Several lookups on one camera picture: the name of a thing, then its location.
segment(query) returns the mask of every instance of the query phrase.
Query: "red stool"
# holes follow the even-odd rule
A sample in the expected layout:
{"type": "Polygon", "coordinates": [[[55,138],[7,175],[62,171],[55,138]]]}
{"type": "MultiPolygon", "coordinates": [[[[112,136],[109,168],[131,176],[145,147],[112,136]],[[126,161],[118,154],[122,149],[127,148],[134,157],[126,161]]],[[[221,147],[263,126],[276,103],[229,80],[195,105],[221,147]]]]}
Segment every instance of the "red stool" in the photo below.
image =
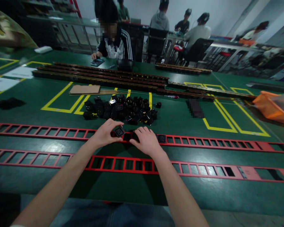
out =
{"type": "Polygon", "coordinates": [[[183,51],[184,51],[184,48],[183,48],[183,47],[180,47],[179,45],[175,45],[175,46],[174,46],[174,49],[173,49],[173,52],[171,53],[171,56],[170,56],[169,61],[171,61],[171,60],[173,59],[174,54],[175,54],[176,52],[181,53],[181,52],[183,52],[183,51]]]}
{"type": "Polygon", "coordinates": [[[220,67],[226,62],[226,60],[231,56],[231,53],[221,51],[219,56],[211,61],[208,65],[207,69],[211,69],[213,71],[218,71],[220,67]]]}

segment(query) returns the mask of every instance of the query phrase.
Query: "gray hoodie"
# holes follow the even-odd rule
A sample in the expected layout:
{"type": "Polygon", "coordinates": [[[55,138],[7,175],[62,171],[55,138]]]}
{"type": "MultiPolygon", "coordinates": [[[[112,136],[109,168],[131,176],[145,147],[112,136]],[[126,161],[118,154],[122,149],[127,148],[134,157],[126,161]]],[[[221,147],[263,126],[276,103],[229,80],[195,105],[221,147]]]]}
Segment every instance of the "gray hoodie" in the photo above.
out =
{"type": "Polygon", "coordinates": [[[169,31],[169,21],[164,12],[160,11],[159,13],[153,15],[151,19],[151,28],[160,29],[169,31]]]}

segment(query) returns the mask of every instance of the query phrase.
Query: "smartphone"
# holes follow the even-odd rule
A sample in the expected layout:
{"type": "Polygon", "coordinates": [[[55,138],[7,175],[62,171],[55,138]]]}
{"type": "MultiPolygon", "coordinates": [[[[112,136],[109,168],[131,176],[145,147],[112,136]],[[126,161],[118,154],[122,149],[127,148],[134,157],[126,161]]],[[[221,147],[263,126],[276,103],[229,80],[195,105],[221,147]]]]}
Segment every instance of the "smartphone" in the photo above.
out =
{"type": "Polygon", "coordinates": [[[98,67],[98,66],[101,65],[103,62],[105,62],[105,61],[102,60],[102,59],[96,59],[96,60],[93,60],[93,61],[91,62],[91,66],[98,67]]]}

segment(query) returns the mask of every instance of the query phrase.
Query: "white shirt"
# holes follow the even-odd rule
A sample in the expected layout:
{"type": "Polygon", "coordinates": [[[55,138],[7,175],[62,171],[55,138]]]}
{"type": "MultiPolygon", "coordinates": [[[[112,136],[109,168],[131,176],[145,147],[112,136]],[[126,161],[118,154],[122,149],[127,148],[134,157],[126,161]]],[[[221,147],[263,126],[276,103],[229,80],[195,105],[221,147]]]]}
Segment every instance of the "white shirt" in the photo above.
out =
{"type": "Polygon", "coordinates": [[[192,28],[188,33],[184,35],[184,40],[188,41],[186,46],[187,49],[190,49],[195,42],[200,39],[209,39],[211,34],[211,28],[206,25],[198,25],[192,28]]]}
{"type": "Polygon", "coordinates": [[[252,30],[246,33],[246,35],[243,36],[243,39],[256,41],[258,39],[258,36],[259,36],[259,33],[255,33],[255,30],[252,30]]]}

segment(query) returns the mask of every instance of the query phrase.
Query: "white stripe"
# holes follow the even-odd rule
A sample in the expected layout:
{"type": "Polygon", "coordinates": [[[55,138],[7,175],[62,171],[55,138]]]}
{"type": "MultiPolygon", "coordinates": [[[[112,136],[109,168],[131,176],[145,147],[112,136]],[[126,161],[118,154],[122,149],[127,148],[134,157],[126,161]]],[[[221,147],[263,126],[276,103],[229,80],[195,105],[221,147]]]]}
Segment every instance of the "white stripe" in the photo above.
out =
{"type": "Polygon", "coordinates": [[[121,30],[121,33],[124,35],[124,37],[127,40],[127,52],[128,52],[128,58],[130,60],[133,59],[133,52],[132,52],[132,46],[131,46],[131,41],[130,41],[130,36],[128,34],[128,32],[126,32],[125,30],[121,30]]]}

